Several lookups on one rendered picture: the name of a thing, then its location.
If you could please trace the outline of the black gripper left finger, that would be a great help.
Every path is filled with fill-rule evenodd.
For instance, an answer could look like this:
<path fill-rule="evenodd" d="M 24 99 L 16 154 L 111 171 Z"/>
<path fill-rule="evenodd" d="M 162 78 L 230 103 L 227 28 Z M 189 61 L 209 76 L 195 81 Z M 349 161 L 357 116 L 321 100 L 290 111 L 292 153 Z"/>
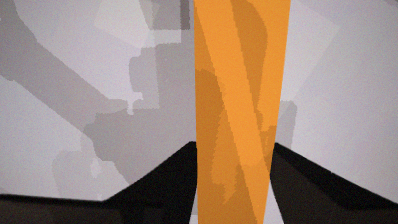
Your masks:
<path fill-rule="evenodd" d="M 0 224 L 189 224 L 197 177 L 190 141 L 103 201 L 0 194 Z"/>

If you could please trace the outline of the orange bar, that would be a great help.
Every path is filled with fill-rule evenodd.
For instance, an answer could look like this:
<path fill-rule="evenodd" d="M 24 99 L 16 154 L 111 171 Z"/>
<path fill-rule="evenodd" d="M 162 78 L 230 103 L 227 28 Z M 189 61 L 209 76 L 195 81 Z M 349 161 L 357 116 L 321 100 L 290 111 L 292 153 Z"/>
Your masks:
<path fill-rule="evenodd" d="M 198 224 L 263 224 L 291 0 L 194 0 Z"/>

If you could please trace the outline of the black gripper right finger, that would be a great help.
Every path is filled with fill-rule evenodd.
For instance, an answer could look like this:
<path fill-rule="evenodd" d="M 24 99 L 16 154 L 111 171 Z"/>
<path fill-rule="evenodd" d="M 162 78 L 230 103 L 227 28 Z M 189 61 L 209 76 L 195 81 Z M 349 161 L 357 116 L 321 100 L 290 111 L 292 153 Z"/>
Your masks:
<path fill-rule="evenodd" d="M 398 203 L 278 143 L 270 181 L 284 224 L 398 224 Z"/>

